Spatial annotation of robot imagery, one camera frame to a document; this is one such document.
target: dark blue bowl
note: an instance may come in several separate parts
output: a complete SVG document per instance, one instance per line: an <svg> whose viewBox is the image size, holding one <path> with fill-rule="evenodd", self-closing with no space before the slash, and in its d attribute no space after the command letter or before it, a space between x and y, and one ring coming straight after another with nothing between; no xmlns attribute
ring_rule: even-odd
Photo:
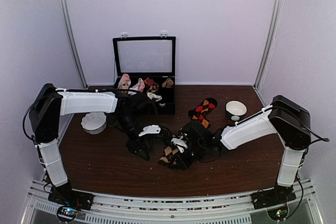
<svg viewBox="0 0 336 224"><path fill-rule="evenodd" d="M240 121L246 112L246 106L239 101L229 101L225 106L225 115L232 121Z"/></svg>

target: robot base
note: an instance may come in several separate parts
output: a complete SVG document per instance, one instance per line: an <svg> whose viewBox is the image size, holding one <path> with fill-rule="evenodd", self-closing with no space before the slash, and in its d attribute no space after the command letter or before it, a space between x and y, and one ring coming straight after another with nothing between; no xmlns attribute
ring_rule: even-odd
<svg viewBox="0 0 336 224"><path fill-rule="evenodd" d="M270 190L260 190L251 194L254 209L268 208L295 200L293 187L276 186Z"/></svg>
<svg viewBox="0 0 336 224"><path fill-rule="evenodd" d="M51 202L58 203L60 205L69 205L70 207L77 206L77 199L79 202L79 209L82 210L90 210L91 205L93 202L93 195L89 193L83 193L81 191L71 191L72 198L74 199L72 202L69 202L67 204L60 196L59 194L55 191L54 188L51 188L50 194L48 196L48 200Z"/></svg>

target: vertical metal post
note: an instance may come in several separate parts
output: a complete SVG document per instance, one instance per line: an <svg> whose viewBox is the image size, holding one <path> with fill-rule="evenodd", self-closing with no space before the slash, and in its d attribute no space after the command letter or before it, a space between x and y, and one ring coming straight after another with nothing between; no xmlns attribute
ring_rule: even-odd
<svg viewBox="0 0 336 224"><path fill-rule="evenodd" d="M77 51L75 38L74 38L74 32L72 31L67 0L60 0L60 1L61 1L64 21L65 21L65 25L66 25L66 29L67 29L67 35L68 35L68 40L69 40L69 44L70 44L70 49L71 49L72 56L73 56L74 61L75 61L76 69L77 69L77 72L78 72L78 75L79 75L79 78L80 78L80 81L81 81L83 87L87 88L88 85L86 83L84 72L83 72L83 69L82 69L82 66L81 66L81 63L80 63L80 60L79 60L78 51Z"/></svg>
<svg viewBox="0 0 336 224"><path fill-rule="evenodd" d="M282 0L274 0L274 6L273 6L273 12L272 12L272 17L271 17L271 22L269 25L269 30L268 30L268 35L267 35L267 40L264 48L264 53L263 57L261 59L258 75L256 82L254 84L254 88L258 91L261 85L262 78L264 76L264 72L266 70L266 65L267 61L270 57L271 54L271 48L272 48L272 41L275 35L276 27L278 24L278 18L279 14L281 12L281 7L282 7Z"/></svg>

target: bowl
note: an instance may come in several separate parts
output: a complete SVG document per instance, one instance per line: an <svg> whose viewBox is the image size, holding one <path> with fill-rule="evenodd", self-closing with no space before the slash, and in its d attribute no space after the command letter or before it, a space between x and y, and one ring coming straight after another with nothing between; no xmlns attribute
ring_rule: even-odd
<svg viewBox="0 0 336 224"><path fill-rule="evenodd" d="M232 121L239 121L246 115L246 106L239 101L229 101L225 106L225 114Z"/></svg>
<svg viewBox="0 0 336 224"><path fill-rule="evenodd" d="M99 134L106 128L106 115L103 112L91 112L82 118L83 129L92 135Z"/></svg>

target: wood grain surface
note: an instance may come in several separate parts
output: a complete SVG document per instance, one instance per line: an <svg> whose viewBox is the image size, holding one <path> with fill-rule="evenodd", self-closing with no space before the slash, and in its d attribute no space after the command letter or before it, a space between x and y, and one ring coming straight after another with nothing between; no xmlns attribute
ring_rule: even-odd
<svg viewBox="0 0 336 224"><path fill-rule="evenodd" d="M160 121L173 133L189 121L188 110L203 99L213 97L218 107L207 117L213 132L229 120L225 104L239 100L247 107L247 116L258 112L262 104L252 87L176 86L176 114L160 115ZM81 125L84 115L74 115L60 152L74 189L129 196L185 197L221 195L274 186L284 152L277 135L269 135L232 150L211 163L195 162L185 171L157 164L163 144L156 142L151 160L128 152L127 136L113 127L98 135L86 133ZM139 122L156 123L145 115Z"/></svg>

